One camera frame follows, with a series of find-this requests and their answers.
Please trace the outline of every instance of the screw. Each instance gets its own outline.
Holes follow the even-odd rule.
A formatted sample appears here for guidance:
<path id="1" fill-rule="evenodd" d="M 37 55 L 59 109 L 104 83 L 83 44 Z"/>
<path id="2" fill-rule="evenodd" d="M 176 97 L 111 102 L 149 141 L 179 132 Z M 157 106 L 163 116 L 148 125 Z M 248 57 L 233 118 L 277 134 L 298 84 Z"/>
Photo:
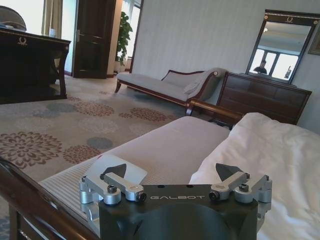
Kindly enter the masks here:
<path id="1" fill-rule="evenodd" d="M 242 183 L 241 185 L 239 185 L 239 189 L 241 192 L 247 193 L 249 191 L 249 186 L 245 183 Z"/>
<path id="2" fill-rule="evenodd" d="M 218 202 L 220 199 L 220 193 L 218 191 L 211 191 L 209 192 L 209 198 L 213 201 L 213 202 Z"/>
<path id="3" fill-rule="evenodd" d="M 136 201 L 137 202 L 144 202 L 147 199 L 147 194 L 143 191 L 140 191 L 136 195 Z"/>
<path id="4" fill-rule="evenodd" d="M 117 187 L 114 186 L 114 185 L 109 185 L 107 187 L 107 191 L 108 191 L 109 194 L 114 194 L 117 191 Z"/>

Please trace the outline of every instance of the floral carpet pattern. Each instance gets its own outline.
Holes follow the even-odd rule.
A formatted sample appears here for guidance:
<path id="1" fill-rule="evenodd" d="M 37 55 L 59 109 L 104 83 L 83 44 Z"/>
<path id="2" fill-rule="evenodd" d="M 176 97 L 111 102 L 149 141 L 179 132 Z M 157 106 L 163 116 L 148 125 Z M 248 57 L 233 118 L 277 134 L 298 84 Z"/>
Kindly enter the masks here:
<path id="1" fill-rule="evenodd" d="M 0 156 L 38 182 L 184 116 L 132 89 L 114 93 L 116 84 L 66 76 L 68 99 L 0 105 Z M 0 197 L 0 240 L 9 239 L 8 216 Z"/>

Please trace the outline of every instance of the dresser drawer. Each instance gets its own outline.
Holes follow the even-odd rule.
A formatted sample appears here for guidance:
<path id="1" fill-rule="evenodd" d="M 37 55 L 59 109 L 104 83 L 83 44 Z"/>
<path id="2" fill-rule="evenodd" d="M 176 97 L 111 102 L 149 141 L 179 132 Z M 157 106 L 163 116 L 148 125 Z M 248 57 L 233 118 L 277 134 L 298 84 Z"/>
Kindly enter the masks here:
<path id="1" fill-rule="evenodd" d="M 228 72 L 217 105 L 243 114 L 258 112 L 282 123 L 297 124 L 310 94 L 291 85 Z"/>

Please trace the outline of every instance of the gray upholstery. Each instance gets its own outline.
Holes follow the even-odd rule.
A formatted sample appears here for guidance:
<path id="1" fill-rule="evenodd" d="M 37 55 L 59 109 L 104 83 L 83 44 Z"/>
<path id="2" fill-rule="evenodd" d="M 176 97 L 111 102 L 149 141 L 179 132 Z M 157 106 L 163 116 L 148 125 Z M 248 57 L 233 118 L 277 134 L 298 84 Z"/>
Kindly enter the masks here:
<path id="1" fill-rule="evenodd" d="M 195 79 L 197 79 L 197 77 L 200 75 L 201 73 L 183 75 L 183 74 L 179 74 L 171 71 L 165 76 L 165 78 L 162 81 L 165 83 L 176 85 L 181 88 L 185 88 Z"/>
<path id="2" fill-rule="evenodd" d="M 187 184 L 202 161 L 227 138 L 229 132 L 213 123 L 185 116 L 107 153 L 146 170 L 148 174 L 142 184 Z M 40 184 L 84 216 L 79 205 L 78 181 L 97 157 L 53 175 Z"/>
<path id="3" fill-rule="evenodd" d="M 0 6 L 0 24 L 9 25 L 23 31 L 27 30 L 26 23 L 20 14 L 6 6 Z"/>
<path id="4" fill-rule="evenodd" d="M 119 73 L 116 77 L 125 82 L 138 85 L 139 87 L 149 89 L 184 102 L 188 99 L 188 94 L 184 93 L 183 87 L 173 85 L 171 83 L 161 81 L 152 77 L 125 72 Z"/>
<path id="5" fill-rule="evenodd" d="M 201 91 L 201 88 L 207 78 L 212 73 L 214 74 L 210 77 L 200 97 L 198 97 L 198 99 L 204 101 L 210 98 L 214 93 L 219 80 L 221 80 L 226 74 L 225 69 L 216 67 L 202 73 L 188 75 L 169 72 L 162 81 L 142 74 L 125 72 L 119 73 L 116 78 L 186 102 L 188 99 L 195 97 Z"/>

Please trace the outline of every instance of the white duvet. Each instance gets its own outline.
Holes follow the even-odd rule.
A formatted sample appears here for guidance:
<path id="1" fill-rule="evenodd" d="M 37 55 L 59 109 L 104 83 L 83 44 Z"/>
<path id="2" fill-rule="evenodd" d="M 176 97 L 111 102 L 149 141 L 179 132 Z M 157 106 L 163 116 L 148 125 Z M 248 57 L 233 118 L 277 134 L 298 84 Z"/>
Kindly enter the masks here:
<path id="1" fill-rule="evenodd" d="M 320 135 L 248 113 L 204 161 L 190 184 L 221 182 L 216 163 L 272 179 L 272 207 L 259 240 L 320 240 Z"/>

